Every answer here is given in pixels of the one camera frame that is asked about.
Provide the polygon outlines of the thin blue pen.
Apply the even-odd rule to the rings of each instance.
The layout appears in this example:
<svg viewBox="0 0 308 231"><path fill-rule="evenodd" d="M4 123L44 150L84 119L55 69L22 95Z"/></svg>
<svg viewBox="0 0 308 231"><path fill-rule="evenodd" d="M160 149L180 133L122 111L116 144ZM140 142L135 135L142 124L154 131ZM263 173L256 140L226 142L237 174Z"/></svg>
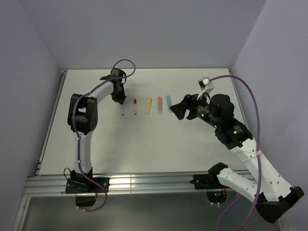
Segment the thin blue pen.
<svg viewBox="0 0 308 231"><path fill-rule="evenodd" d="M124 114L125 114L124 104L121 104L121 115L124 116Z"/></svg>

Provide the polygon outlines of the blue highlighter marker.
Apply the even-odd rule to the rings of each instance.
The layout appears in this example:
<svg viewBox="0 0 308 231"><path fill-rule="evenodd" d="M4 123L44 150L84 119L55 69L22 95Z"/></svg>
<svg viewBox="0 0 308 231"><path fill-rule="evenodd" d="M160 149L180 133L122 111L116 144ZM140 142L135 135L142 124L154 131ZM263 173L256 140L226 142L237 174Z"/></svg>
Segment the blue highlighter marker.
<svg viewBox="0 0 308 231"><path fill-rule="evenodd" d="M168 107L168 111L169 113L172 113L170 107L172 106L172 102L167 102L167 107Z"/></svg>

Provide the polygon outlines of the thin red pen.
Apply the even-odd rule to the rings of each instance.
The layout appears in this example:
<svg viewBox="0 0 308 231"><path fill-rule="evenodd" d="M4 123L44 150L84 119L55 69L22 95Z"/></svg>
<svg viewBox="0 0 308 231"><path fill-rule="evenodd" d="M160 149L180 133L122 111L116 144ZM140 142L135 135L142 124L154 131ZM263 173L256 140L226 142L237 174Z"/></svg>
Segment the thin red pen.
<svg viewBox="0 0 308 231"><path fill-rule="evenodd" d="M137 103L134 103L134 115L137 115L138 109L137 109Z"/></svg>

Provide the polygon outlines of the orange clear marker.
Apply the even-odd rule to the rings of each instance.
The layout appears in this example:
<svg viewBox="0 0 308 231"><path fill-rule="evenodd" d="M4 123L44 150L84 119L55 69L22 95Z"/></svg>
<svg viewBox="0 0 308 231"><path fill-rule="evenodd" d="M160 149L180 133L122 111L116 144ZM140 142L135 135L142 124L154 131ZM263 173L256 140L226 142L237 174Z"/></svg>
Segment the orange clear marker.
<svg viewBox="0 0 308 231"><path fill-rule="evenodd" d="M158 103L158 105L157 105L157 107L158 107L158 114L162 115L163 114L163 102L161 102L161 103L157 102L157 103Z"/></svg>

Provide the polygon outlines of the yellow highlighter marker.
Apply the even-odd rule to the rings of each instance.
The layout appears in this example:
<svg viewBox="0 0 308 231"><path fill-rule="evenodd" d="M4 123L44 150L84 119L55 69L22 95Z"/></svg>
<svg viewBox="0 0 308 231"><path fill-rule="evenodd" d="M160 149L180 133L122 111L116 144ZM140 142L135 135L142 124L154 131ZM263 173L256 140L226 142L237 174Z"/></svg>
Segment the yellow highlighter marker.
<svg viewBox="0 0 308 231"><path fill-rule="evenodd" d="M147 116L148 116L148 115L149 115L149 113L150 113L151 105L152 105L152 104L148 104L148 103L146 103L145 114L146 114Z"/></svg>

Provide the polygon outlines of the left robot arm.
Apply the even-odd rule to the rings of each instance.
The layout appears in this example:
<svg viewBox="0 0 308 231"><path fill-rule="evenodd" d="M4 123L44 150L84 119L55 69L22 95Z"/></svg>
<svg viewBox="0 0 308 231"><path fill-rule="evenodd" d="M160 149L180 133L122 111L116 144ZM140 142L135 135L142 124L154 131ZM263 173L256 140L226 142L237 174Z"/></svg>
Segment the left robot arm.
<svg viewBox="0 0 308 231"><path fill-rule="evenodd" d="M74 132L76 142L75 163L71 179L82 192L89 192L94 186L91 163L91 138L98 125L98 104L108 96L123 105L126 95L124 84L126 73L112 68L109 75L100 78L101 83L84 94L73 94L70 99L67 123Z"/></svg>

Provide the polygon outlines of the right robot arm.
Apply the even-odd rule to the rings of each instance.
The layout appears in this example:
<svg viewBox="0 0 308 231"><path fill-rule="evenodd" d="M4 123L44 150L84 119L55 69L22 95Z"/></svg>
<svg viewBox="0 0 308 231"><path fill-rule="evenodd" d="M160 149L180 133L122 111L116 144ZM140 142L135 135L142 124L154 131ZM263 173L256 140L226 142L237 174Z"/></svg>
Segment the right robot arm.
<svg viewBox="0 0 308 231"><path fill-rule="evenodd" d="M188 120L199 118L214 127L217 139L240 159L256 180L252 182L219 162L207 174L194 175L191 183L197 190L226 186L251 202L258 196L256 210L269 223L275 223L304 196L300 187L288 183L264 154L257 151L251 132L234 118L234 105L228 95L216 94L207 102L196 94L187 94L170 110L179 120L185 118L188 111Z"/></svg>

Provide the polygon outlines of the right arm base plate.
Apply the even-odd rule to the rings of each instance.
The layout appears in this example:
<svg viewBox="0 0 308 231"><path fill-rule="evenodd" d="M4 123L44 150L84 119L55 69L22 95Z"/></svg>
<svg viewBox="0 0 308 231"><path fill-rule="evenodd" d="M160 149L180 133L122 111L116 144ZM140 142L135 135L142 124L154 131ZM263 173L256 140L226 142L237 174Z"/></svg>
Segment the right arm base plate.
<svg viewBox="0 0 308 231"><path fill-rule="evenodd" d="M220 174L195 174L190 184L194 185L196 190L209 190L209 189L234 189L235 184L225 178L225 175Z"/></svg>

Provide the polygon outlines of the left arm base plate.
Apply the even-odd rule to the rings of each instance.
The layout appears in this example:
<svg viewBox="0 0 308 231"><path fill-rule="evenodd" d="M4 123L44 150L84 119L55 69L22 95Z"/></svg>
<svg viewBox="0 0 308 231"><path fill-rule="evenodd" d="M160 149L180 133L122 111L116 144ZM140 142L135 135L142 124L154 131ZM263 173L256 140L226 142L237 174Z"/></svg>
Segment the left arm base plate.
<svg viewBox="0 0 308 231"><path fill-rule="evenodd" d="M92 182L86 182L86 184L78 183L72 181L71 179L67 180L65 193L66 194L76 194L76 193L104 193L109 190L109 178L101 177L93 179L96 183L104 188L104 190Z"/></svg>

